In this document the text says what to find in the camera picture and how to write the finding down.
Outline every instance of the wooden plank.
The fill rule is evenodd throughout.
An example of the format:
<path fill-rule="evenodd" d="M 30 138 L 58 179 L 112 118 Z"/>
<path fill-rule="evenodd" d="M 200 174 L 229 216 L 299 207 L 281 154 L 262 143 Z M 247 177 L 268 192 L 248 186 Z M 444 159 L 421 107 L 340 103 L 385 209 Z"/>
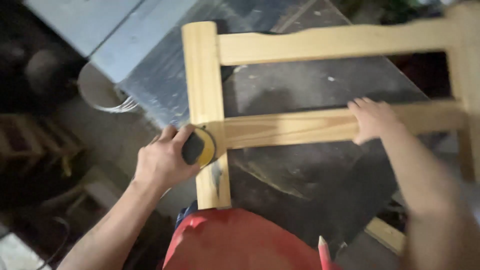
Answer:
<path fill-rule="evenodd" d="M 365 232 L 382 245 L 400 255 L 405 245 L 405 235 L 385 221 L 375 217 L 365 228 Z"/>
<path fill-rule="evenodd" d="M 466 115 L 453 100 L 393 105 L 414 134 L 463 128 Z M 228 149 L 351 140 L 358 123 L 348 109 L 241 116 L 225 119 Z"/>
<path fill-rule="evenodd" d="M 449 29 L 445 19 L 430 19 L 395 26 L 312 28 L 286 35 L 219 35 L 220 64 L 229 66 L 442 51 L 451 44 Z"/>
<path fill-rule="evenodd" d="M 447 10 L 454 44 L 447 49 L 454 97 L 468 114 L 458 132 L 460 168 L 465 180 L 480 182 L 480 3 L 467 2 Z"/>
<path fill-rule="evenodd" d="M 199 22 L 184 25 L 182 40 L 190 121 L 193 124 L 208 123 L 205 126 L 216 139 L 218 158 L 196 178 L 198 208 L 228 207 L 230 183 L 216 24 Z"/>

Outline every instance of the red pencil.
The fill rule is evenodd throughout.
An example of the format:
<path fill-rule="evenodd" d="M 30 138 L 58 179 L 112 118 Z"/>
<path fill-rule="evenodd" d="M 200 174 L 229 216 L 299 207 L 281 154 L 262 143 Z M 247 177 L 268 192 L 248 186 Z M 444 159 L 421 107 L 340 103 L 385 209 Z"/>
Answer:
<path fill-rule="evenodd" d="M 332 270 L 332 259 L 328 251 L 328 244 L 321 235 L 318 237 L 318 253 L 320 255 L 322 270 Z"/>

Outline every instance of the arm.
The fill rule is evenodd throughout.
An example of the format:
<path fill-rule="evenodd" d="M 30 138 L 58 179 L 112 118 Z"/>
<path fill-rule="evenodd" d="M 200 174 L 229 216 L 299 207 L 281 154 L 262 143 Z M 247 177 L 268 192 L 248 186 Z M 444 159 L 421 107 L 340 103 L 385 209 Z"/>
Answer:
<path fill-rule="evenodd" d="M 135 177 L 113 208 L 83 236 L 60 263 L 59 270 L 119 270 L 161 196 L 175 184 L 196 175 L 181 148 L 194 126 L 169 125 L 138 152 Z"/>
<path fill-rule="evenodd" d="M 402 268 L 478 268 L 480 230 L 448 169 L 408 132 L 385 102 L 357 98 L 348 107 L 360 126 L 354 142 L 381 139 L 408 205 Z"/>

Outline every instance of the dusty table surface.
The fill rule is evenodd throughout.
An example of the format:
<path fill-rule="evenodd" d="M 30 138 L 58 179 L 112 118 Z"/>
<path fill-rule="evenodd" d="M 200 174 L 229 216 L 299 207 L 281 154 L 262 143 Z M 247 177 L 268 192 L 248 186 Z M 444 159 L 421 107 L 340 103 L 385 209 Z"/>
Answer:
<path fill-rule="evenodd" d="M 348 24 L 324 0 L 246 3 L 247 8 L 233 1 L 205 1 L 182 23 L 217 19 L 220 33 L 258 32 L 267 27 L 289 33 Z M 224 12 L 225 5 L 237 11 Z M 188 121 L 182 56 L 176 29 L 120 84 L 160 126 Z M 383 56 L 244 65 L 233 72 L 222 69 L 226 117 L 344 107 L 362 96 L 389 102 L 427 99 Z M 432 136 L 423 139 L 429 143 Z M 267 218 L 314 248 L 322 235 L 333 257 L 396 190 L 378 140 L 361 147 L 346 141 L 229 150 L 228 160 L 234 207 Z"/>

